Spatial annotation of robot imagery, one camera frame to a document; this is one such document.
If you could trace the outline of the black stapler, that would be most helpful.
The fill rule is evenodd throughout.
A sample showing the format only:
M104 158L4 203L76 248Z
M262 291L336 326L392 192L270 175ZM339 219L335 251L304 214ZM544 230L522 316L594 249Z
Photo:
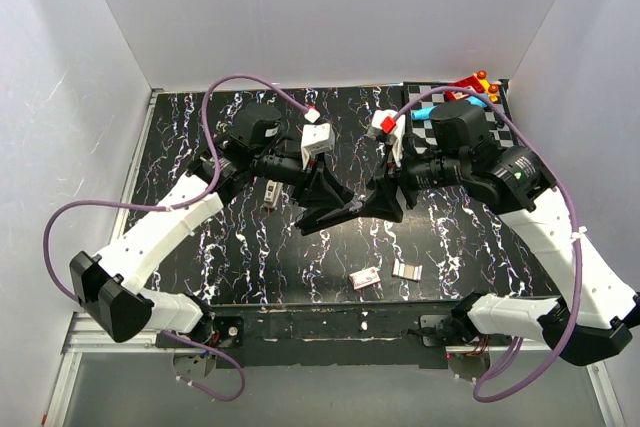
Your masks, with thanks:
M359 198L352 199L348 204L344 206L344 208L349 213L358 213L363 209L365 202L366 198L364 196L360 196Z

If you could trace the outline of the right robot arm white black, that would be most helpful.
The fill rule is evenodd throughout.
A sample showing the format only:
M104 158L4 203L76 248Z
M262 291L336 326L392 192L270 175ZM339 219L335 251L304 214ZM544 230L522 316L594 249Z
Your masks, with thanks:
M418 153L406 143L403 117L375 112L368 134L389 144L392 159L373 179L373 194L351 213L399 222L398 192L414 207L424 190L461 186L526 244L559 295L534 300L471 293L424 334L469 345L486 335L522 337L559 348L561 358L577 366L621 353L639 324L639 294L572 227L568 203L546 165L524 146L502 147L484 111L468 100L436 106L430 123L435 143Z

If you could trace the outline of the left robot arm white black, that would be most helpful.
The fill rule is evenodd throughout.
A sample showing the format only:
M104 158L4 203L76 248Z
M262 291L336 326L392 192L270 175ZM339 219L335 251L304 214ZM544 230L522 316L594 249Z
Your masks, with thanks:
M161 262L206 220L221 212L256 177L293 186L293 198L311 211L327 213L353 197L324 162L335 145L328 123L307 124L300 147L279 154L287 139L280 112L251 104L214 139L160 201L121 237L95 255L78 253L70 262L78 304L117 343L141 331L170 330L193 347L213 333L213 311L195 296L147 289Z

